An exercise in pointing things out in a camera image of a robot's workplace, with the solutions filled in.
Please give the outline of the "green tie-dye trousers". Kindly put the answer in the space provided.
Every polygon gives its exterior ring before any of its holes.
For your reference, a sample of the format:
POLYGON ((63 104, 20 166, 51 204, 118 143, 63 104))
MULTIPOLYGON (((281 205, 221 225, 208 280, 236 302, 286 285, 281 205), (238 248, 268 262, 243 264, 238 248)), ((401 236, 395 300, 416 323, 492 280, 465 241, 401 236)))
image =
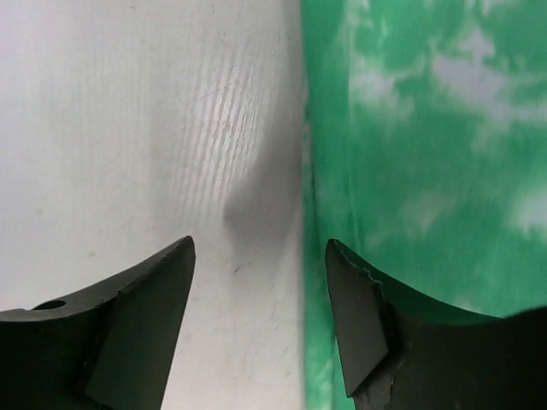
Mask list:
POLYGON ((346 395, 335 239, 456 308, 546 311, 546 4, 305 1, 304 382, 346 395))

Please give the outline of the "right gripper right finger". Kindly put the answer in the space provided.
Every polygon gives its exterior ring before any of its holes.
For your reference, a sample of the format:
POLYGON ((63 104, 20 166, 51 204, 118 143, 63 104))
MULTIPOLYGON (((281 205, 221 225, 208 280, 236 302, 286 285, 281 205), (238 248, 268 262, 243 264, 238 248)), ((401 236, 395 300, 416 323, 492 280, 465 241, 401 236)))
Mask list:
POLYGON ((495 318, 454 307, 335 239, 325 259, 344 389, 357 408, 545 408, 544 308, 495 318))

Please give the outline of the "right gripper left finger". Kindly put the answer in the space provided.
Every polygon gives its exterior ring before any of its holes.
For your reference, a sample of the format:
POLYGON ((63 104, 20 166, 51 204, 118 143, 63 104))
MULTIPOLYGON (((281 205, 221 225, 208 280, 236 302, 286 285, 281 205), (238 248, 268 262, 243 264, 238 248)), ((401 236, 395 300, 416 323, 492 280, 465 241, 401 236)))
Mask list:
POLYGON ((2 408, 160 408, 194 268, 183 237, 82 290, 2 312, 2 408))

